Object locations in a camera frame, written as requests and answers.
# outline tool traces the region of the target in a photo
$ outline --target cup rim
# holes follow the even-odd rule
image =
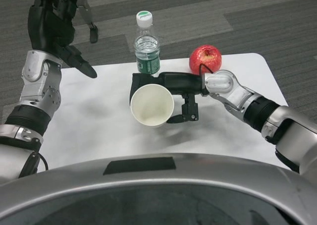
[[[133,101],[134,96],[136,95],[136,93],[137,93],[139,90],[141,90],[142,88],[148,87],[148,86],[156,86],[156,87],[161,87],[161,88],[163,88],[165,91],[168,92],[168,94],[170,95],[170,97],[171,97],[171,99],[172,99],[172,101],[173,101],[172,110],[171,110],[169,116],[167,117],[167,119],[166,119],[164,122],[162,122],[162,123],[160,123],[160,124],[157,124],[157,125],[148,125],[148,124],[145,124],[145,123],[143,123],[143,122],[140,122],[140,121],[135,117],[135,115],[134,115],[134,113],[133,113],[133,110],[132,110],[132,101]],[[139,89],[137,89],[136,92],[134,92],[134,94],[133,94],[133,96],[132,96],[132,98],[131,98],[131,102],[130,102],[130,109],[131,109],[131,113],[132,113],[133,117],[134,117],[139,123],[141,123],[142,125],[148,126],[148,127],[157,127],[157,126],[160,126],[160,125],[164,124],[165,122],[167,122],[168,119],[172,116],[172,114],[173,114],[173,112],[174,112],[174,107],[175,107],[175,102],[174,102],[173,95],[171,94],[171,92],[170,92],[166,87],[161,86],[161,85],[159,85],[159,84],[147,84],[147,85],[141,86]]]

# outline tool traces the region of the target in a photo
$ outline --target table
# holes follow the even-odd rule
[[[151,153],[205,153],[247,158],[284,167],[275,146],[229,114],[211,97],[196,96],[199,121],[147,128],[130,112],[129,93],[136,63],[95,66],[91,79],[74,68],[62,70],[61,106],[44,135],[41,153],[51,169],[89,160]],[[265,59],[259,54],[223,56],[221,69],[239,82],[287,105]],[[189,72],[188,59],[161,61],[161,71]],[[184,103],[174,96],[173,115]]]

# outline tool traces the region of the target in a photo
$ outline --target water bottle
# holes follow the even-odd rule
[[[159,41],[153,30],[153,16],[148,11],[137,14],[137,36],[134,42],[135,56],[140,73],[159,74]]]

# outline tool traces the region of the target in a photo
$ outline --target bottle label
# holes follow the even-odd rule
[[[159,71],[159,56],[153,60],[141,60],[137,58],[140,73],[155,74]]]

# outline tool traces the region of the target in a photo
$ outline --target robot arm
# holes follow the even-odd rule
[[[239,84],[227,70],[205,74],[209,95],[232,115],[276,145],[276,156],[291,170],[317,184],[317,125],[295,110],[279,106]]]
[[[291,170],[317,185],[317,125],[295,110],[280,106],[238,82],[227,70],[203,76],[181,72],[163,72],[157,78],[135,73],[130,99],[146,84],[159,84],[173,95],[182,95],[182,114],[167,123],[197,121],[195,95],[211,96],[223,103],[229,113],[250,125],[268,142],[276,145],[276,156]]]
[[[32,43],[22,70],[24,87],[17,106],[0,125],[0,184],[36,173],[48,123],[59,108],[61,65],[68,64],[96,78],[95,70],[69,46],[76,9],[90,27],[91,42],[98,40],[87,0],[35,0],[30,7],[28,31]]]

